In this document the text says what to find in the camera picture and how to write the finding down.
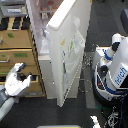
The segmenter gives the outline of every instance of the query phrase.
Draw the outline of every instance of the label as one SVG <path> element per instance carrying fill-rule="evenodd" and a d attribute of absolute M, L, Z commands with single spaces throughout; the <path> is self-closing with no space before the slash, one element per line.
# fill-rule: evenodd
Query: label
<path fill-rule="evenodd" d="M 14 36 L 13 36 L 12 33 L 8 33 L 8 37 L 9 37 L 9 38 L 14 38 Z"/>
<path fill-rule="evenodd" d="M 65 38 L 64 38 L 64 39 L 62 40 L 62 42 L 61 42 L 61 47 L 63 47 L 64 44 L 65 44 Z"/>
<path fill-rule="evenodd" d="M 128 71 L 123 67 L 123 65 L 120 65 L 113 77 L 114 83 L 118 87 L 120 87 L 124 79 L 126 78 L 127 74 L 128 74 Z"/>
<path fill-rule="evenodd" d="M 1 57 L 6 57 L 6 55 L 5 55 L 5 54 L 3 54 L 3 55 L 1 55 Z"/>
<path fill-rule="evenodd" d="M 27 53 L 13 53 L 14 54 L 14 57 L 28 57 L 28 54 Z"/>
<path fill-rule="evenodd" d="M 69 46 L 68 46 L 68 57 L 70 57 L 72 51 L 74 50 L 74 40 L 75 40 L 75 35 L 71 39 Z"/>

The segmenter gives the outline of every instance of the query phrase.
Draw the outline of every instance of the cabinet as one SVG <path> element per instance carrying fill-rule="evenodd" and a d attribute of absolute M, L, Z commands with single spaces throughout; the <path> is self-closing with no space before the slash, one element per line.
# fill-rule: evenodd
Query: cabinet
<path fill-rule="evenodd" d="M 55 92 L 57 104 L 63 106 L 78 91 L 92 2 L 26 0 L 26 4 L 47 97 Z"/>
<path fill-rule="evenodd" d="M 27 18 L 25 20 L 25 17 L 21 17 L 18 29 L 14 30 L 12 26 L 14 26 L 16 18 L 3 19 L 7 19 L 8 27 L 2 29 L 2 25 L 0 25 L 0 85 L 5 83 L 6 75 L 15 63 L 25 62 L 27 66 L 21 73 L 27 75 L 31 72 L 33 75 L 31 86 L 26 90 L 25 95 L 45 96 L 37 60 L 38 53 L 32 38 L 29 20 L 27 21 Z M 26 21 L 26 29 L 22 29 L 24 21 Z"/>

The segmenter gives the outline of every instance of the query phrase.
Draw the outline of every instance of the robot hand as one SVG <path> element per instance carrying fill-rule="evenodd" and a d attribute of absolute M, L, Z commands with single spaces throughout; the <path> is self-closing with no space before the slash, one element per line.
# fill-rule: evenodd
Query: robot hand
<path fill-rule="evenodd" d="M 25 63 L 17 63 L 8 73 L 5 81 L 6 94 L 9 96 L 21 96 L 26 88 L 30 86 L 32 75 L 29 73 L 23 81 L 20 77 L 20 71 L 26 67 Z"/>

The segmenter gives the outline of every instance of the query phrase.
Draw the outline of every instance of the drawer handle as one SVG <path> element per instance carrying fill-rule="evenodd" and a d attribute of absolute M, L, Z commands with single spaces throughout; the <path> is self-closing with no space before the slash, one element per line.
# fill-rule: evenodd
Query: drawer handle
<path fill-rule="evenodd" d="M 6 61 L 0 61 L 0 63 L 8 63 L 9 62 L 9 58 Z"/>

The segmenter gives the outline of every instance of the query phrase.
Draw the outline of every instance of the black cable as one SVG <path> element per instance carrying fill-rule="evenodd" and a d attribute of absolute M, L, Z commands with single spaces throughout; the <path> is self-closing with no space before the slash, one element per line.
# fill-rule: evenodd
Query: black cable
<path fill-rule="evenodd" d="M 99 3 L 105 3 L 106 0 L 97 0 Z"/>

